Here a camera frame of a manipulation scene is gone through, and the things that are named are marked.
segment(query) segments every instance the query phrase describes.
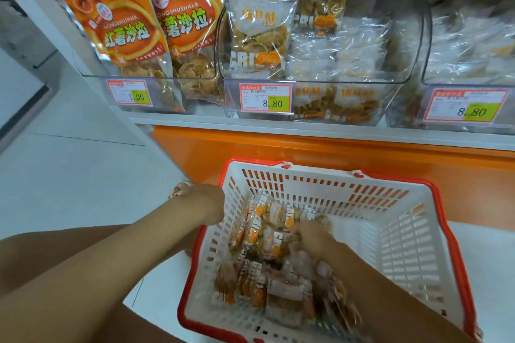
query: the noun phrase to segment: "red-bordered price tag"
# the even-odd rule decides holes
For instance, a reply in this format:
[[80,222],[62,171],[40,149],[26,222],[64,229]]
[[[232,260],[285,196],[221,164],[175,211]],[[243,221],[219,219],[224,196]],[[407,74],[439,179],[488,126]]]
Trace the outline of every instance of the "red-bordered price tag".
[[240,102],[241,111],[291,114],[292,85],[240,83]]
[[424,121],[490,123],[507,96],[508,90],[435,89]]
[[152,106],[145,80],[111,80],[107,86],[117,105]]

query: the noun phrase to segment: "price label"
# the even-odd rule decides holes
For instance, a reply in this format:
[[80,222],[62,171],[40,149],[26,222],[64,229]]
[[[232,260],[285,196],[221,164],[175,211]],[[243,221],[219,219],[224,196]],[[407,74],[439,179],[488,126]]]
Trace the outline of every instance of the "price label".
[[507,96],[508,90],[435,89],[424,121],[492,122]]
[[291,84],[240,83],[241,111],[286,113],[292,112]]
[[145,80],[107,79],[106,82],[114,103],[118,105],[152,106]]

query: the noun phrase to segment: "person's left hand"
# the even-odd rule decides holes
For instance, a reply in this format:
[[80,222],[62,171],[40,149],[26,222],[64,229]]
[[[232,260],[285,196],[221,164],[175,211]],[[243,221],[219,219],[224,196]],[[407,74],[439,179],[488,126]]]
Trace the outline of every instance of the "person's left hand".
[[210,184],[179,183],[174,198],[187,199],[192,213],[198,214],[202,225],[215,225],[223,220],[225,194],[219,187]]

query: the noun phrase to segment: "leg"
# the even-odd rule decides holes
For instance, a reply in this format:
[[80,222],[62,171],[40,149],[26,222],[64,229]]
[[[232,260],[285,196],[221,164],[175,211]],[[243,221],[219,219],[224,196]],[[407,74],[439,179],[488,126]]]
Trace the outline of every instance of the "leg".
[[[1,240],[0,298],[124,227],[125,225],[115,225],[24,233]],[[167,258],[190,248],[197,233],[198,230],[195,230],[186,236],[170,251]],[[94,341],[139,343],[151,340],[181,342],[120,303]]]

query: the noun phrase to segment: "orange shelf base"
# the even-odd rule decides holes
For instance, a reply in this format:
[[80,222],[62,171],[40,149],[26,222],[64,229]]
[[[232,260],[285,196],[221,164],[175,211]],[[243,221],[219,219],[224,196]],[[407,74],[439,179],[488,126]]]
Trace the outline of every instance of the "orange shelf base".
[[515,152],[156,126],[153,136],[194,182],[218,184],[232,157],[424,178],[447,219],[515,230]]

